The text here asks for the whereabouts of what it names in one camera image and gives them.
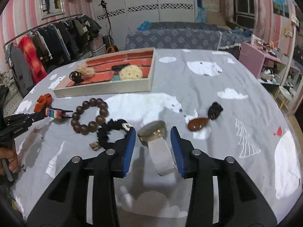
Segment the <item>person's left hand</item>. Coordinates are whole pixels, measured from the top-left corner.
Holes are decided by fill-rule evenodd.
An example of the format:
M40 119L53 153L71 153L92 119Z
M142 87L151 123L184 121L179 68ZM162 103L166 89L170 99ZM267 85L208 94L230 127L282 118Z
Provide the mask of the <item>person's left hand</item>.
M19 171L19 161L16 153L15 148L15 140L12 140L10 149L8 148L1 148L0 151L0 158L8 160L8 168L12 173L16 173Z

